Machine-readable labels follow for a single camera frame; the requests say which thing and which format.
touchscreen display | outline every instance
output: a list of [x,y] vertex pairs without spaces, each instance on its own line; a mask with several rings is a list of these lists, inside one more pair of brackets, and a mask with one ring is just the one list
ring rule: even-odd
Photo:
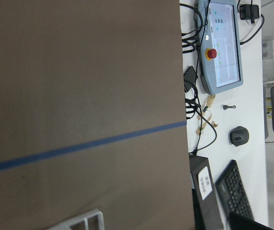
[[217,51],[213,59],[217,87],[240,81],[233,6],[211,2],[208,18],[213,48]]

charger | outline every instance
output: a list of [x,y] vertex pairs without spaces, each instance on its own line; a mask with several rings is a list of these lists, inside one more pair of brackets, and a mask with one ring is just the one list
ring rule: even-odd
[[258,5],[243,4],[240,5],[240,19],[251,20],[251,23],[255,23],[255,19],[260,17]]

blue tape stripe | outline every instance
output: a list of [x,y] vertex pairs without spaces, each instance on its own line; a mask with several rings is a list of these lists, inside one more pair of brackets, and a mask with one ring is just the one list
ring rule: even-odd
[[173,128],[182,127],[182,126],[186,126],[186,121],[181,121],[181,122],[177,122],[177,123],[173,123],[173,124],[168,124],[168,125],[158,126],[158,127],[154,127],[154,128],[148,128],[148,129],[144,129],[144,130],[140,130],[140,131],[135,131],[135,132],[131,132],[131,133],[121,134],[119,136],[99,139],[99,140],[86,142],[86,143],[82,143],[82,144],[78,144],[78,145],[74,145],[74,146],[64,147],[61,149],[50,150],[50,151],[34,154],[31,156],[27,156],[27,157],[16,158],[16,159],[9,160],[9,161],[3,161],[3,162],[0,162],[0,171],[14,168],[14,167],[21,166],[21,165],[25,165],[25,164],[29,164],[29,163],[33,163],[36,161],[42,161],[42,160],[46,160],[49,158],[74,153],[74,152],[80,151],[80,150],[94,148],[94,147],[97,147],[100,145],[106,145],[106,144],[110,144],[113,142],[126,140],[126,139],[130,139],[130,138],[136,138],[136,137],[139,137],[142,135],[156,133],[156,132],[164,131],[167,129],[173,129]]

keyboard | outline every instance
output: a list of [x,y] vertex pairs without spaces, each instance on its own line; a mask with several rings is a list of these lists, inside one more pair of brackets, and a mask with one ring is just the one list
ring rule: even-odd
[[216,188],[227,218],[229,218],[230,212],[234,212],[253,220],[250,204],[235,160],[231,160],[220,175],[216,182]]

white label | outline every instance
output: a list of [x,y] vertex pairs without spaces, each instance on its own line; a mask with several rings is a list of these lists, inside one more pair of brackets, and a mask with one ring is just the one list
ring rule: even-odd
[[202,200],[205,200],[206,197],[213,191],[207,166],[205,166],[199,172],[198,179],[199,179],[199,188],[200,188],[201,197],[202,197]]

